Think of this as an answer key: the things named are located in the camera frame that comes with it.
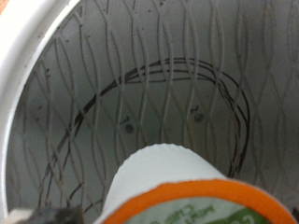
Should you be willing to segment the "translucent grey gripper left finger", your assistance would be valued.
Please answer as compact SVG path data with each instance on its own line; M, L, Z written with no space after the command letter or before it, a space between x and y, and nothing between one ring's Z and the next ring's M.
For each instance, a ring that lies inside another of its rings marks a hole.
M84 224L80 206L13 209L1 224Z

